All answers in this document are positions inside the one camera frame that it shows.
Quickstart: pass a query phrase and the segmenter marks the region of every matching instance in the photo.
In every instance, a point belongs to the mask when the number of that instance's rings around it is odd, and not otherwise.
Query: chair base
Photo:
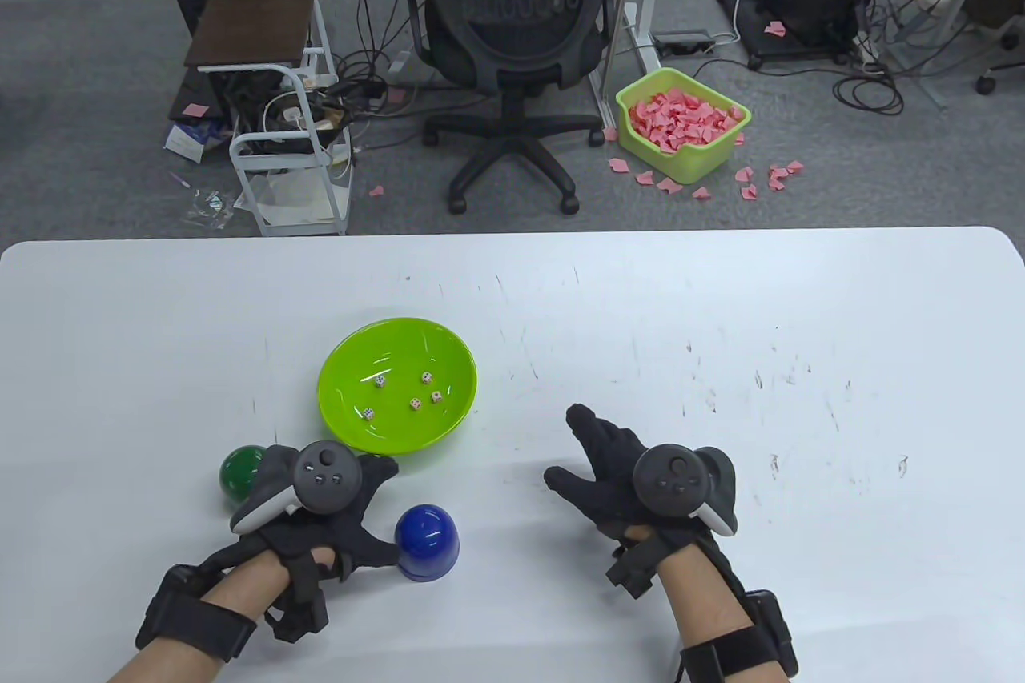
[[[605,134],[603,123],[593,115],[558,115],[551,117],[524,116],[523,91],[506,91],[502,94],[501,117],[479,117],[476,115],[433,115],[423,123],[423,144],[437,146],[441,131],[461,133],[487,138],[477,155],[470,157],[465,166],[449,185],[448,203],[452,213],[466,211],[465,193],[469,186],[495,161],[505,155],[522,155],[533,162],[552,185],[559,188],[563,199],[560,210],[574,215],[580,209],[576,199],[573,178],[561,166],[559,160],[541,145],[539,138],[546,135],[570,133],[571,130],[586,130],[590,146],[602,146]]]

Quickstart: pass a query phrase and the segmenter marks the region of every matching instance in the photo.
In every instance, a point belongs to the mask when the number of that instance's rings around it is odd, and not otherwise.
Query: blue cup
[[[395,526],[399,570],[414,581],[434,581],[452,570],[459,559],[459,534],[441,507],[417,505]]]

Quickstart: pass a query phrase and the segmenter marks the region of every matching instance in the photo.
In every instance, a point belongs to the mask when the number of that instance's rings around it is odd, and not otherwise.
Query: black glove
[[[295,451],[287,446],[274,449]],[[268,624],[274,628],[279,640],[296,642],[306,633],[318,633],[327,625],[324,593],[318,581],[337,578],[344,581],[357,568],[380,568],[399,562],[399,548],[381,541],[363,527],[363,516],[370,500],[381,484],[395,477],[399,465],[387,456],[362,455],[359,457],[363,482],[359,492],[345,509],[331,515],[316,515],[299,509],[294,514],[282,514],[261,528],[246,533],[230,547],[214,553],[199,569],[201,572],[223,571],[251,560],[271,550],[292,577],[289,588],[279,596],[274,606],[282,611],[281,618],[266,614]],[[314,562],[312,551],[327,547],[334,551],[331,568]]]

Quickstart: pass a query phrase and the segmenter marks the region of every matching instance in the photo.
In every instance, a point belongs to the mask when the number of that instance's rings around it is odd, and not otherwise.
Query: green bowl
[[[430,384],[421,376],[429,372]],[[374,378],[383,375],[378,388]],[[442,393],[433,404],[430,394]],[[477,366],[462,339],[430,320],[397,317],[350,335],[321,368],[317,401],[328,429],[367,453],[399,455],[426,448],[450,434],[469,413],[477,394]],[[422,402],[414,411],[410,401]],[[367,420],[365,409],[374,417]]]

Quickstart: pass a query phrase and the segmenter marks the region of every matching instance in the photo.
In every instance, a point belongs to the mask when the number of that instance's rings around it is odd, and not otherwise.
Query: vr controller
[[[633,490],[656,515],[698,518],[721,536],[737,532],[737,475],[719,448],[691,450],[671,443],[649,448],[633,467]]]
[[[300,508],[318,515],[339,512],[362,484],[356,455],[335,440],[319,440],[302,450],[272,445],[253,478],[252,493],[232,516],[232,533],[251,533]]]

